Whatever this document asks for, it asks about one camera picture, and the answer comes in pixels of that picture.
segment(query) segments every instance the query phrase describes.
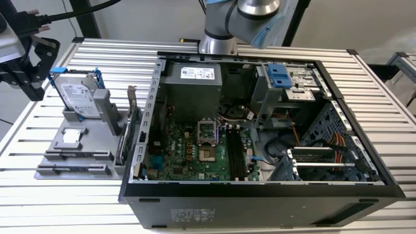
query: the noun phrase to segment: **green circuit board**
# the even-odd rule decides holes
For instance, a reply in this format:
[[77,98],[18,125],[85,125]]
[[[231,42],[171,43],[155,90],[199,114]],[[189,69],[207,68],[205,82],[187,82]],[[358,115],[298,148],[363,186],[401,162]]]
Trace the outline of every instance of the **green circuit board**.
[[[250,131],[241,131],[242,141],[247,149],[254,150]],[[230,161],[227,151],[226,129],[219,129],[219,143],[215,147],[198,145],[198,126],[171,124],[169,133],[169,150],[163,156],[163,168],[158,172],[158,180],[210,180],[230,181]],[[203,157],[201,151],[210,151],[215,155]],[[245,161],[247,149],[242,149]],[[259,181],[258,164],[247,174],[249,181]]]

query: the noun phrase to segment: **small circuit board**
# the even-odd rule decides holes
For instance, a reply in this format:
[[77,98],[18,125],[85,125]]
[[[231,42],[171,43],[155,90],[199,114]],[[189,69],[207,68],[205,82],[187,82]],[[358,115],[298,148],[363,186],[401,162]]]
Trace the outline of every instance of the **small circuit board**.
[[[198,144],[198,125],[170,125],[169,149],[158,172],[150,170],[150,179],[230,181],[231,164],[229,157],[227,129],[218,131],[218,144]],[[259,181],[258,164],[249,161],[247,152],[254,151],[250,131],[239,131],[242,156],[247,181]]]

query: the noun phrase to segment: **white label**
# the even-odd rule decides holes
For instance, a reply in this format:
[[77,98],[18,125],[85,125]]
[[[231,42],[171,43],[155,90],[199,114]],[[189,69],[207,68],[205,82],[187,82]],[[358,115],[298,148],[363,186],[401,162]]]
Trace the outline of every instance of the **white label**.
[[74,111],[86,118],[101,117],[90,89],[82,84],[62,84]]
[[249,115],[247,115],[247,119],[249,120],[253,120],[255,117],[255,113],[254,112],[250,112]]
[[171,209],[174,222],[213,222],[215,209]]
[[182,79],[215,79],[214,68],[183,67]]

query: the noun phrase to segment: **floor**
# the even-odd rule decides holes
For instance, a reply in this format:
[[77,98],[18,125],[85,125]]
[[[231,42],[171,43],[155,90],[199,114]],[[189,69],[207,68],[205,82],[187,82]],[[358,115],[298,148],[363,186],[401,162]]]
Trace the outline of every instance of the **floor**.
[[[14,123],[29,102],[22,90],[14,89],[6,82],[0,83],[0,119]],[[11,127],[11,124],[0,120],[0,140]]]

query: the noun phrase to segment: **chip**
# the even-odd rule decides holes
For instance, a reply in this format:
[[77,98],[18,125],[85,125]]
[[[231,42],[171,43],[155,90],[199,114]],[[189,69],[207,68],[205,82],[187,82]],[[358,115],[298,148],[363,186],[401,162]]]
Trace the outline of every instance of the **chip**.
[[183,168],[174,168],[174,174],[183,174]]

